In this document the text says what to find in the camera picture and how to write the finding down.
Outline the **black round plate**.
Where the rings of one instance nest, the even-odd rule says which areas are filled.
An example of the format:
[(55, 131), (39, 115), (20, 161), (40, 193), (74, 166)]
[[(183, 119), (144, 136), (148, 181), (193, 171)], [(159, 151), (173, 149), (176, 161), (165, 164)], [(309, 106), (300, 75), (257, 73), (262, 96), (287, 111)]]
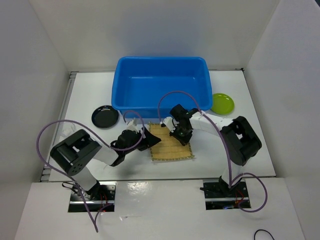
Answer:
[(92, 123), (99, 129), (112, 128), (118, 120), (119, 112), (111, 105), (100, 106), (91, 115)]

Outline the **green plastic plate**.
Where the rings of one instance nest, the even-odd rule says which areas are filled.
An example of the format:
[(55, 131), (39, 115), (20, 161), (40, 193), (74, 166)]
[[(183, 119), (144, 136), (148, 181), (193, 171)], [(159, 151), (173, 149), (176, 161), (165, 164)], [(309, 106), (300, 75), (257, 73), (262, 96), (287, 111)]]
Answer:
[(229, 115), (235, 109), (233, 99), (225, 93), (215, 93), (212, 95), (211, 111), (218, 115)]

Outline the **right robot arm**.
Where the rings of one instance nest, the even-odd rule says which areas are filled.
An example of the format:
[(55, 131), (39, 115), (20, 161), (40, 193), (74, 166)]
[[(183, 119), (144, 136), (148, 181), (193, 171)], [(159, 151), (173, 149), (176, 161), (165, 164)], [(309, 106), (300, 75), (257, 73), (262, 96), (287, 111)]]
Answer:
[(169, 135), (187, 145), (194, 130), (220, 137), (227, 158), (227, 169), (219, 177), (218, 189), (231, 196), (244, 175), (243, 168), (262, 148), (262, 142), (248, 120), (243, 116), (224, 118), (208, 114), (197, 108), (188, 111), (178, 104), (164, 118), (161, 125), (169, 129)]

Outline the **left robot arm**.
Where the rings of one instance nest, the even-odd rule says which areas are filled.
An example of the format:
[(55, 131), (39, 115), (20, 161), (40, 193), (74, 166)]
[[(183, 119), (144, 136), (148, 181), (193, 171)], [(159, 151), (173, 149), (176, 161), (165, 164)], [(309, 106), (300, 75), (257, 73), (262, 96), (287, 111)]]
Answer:
[(110, 144), (117, 150), (106, 147), (103, 151), (100, 143), (93, 140), (85, 130), (81, 129), (55, 145), (50, 151), (50, 156), (68, 176), (75, 179), (80, 185), (83, 196), (88, 200), (94, 200), (103, 188), (87, 168), (87, 164), (92, 159), (102, 157), (102, 162), (106, 161), (108, 166), (116, 167), (132, 151), (144, 151), (160, 142), (161, 139), (148, 130), (141, 133), (126, 129)]

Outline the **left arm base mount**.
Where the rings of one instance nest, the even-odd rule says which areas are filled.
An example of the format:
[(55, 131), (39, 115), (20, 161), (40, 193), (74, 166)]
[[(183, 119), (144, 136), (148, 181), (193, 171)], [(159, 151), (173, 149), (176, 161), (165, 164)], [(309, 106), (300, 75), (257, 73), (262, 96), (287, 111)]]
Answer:
[[(64, 181), (61, 185), (63, 188), (69, 189), (71, 191), (68, 212), (86, 212), (87, 210), (84, 205), (83, 199), (80, 193), (78, 193), (78, 188), (75, 186), (75, 184)], [(97, 213), (98, 211), (114, 212), (116, 186), (117, 184), (115, 181), (101, 181), (100, 189), (98, 190), (98, 193), (96, 193), (94, 196), (87, 194), (85, 191), (83, 191), (82, 194), (84, 196), (88, 209), (93, 213)]]

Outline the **bamboo placemat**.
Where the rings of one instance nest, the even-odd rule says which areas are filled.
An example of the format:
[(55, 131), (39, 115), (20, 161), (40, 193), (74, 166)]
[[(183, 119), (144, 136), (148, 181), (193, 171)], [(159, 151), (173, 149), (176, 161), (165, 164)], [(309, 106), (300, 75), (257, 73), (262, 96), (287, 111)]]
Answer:
[(176, 162), (194, 159), (190, 143), (183, 146), (166, 127), (158, 123), (148, 124), (149, 132), (160, 138), (161, 141), (150, 148), (150, 156), (153, 162)]

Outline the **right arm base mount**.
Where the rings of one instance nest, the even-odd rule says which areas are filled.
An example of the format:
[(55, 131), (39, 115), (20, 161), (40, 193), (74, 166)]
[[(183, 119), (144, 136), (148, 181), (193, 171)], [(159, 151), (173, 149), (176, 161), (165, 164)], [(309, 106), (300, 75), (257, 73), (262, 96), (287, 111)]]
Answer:
[(251, 203), (247, 184), (241, 180), (236, 186), (228, 189), (228, 185), (219, 179), (203, 180), (199, 188), (204, 193), (206, 210), (250, 209)]

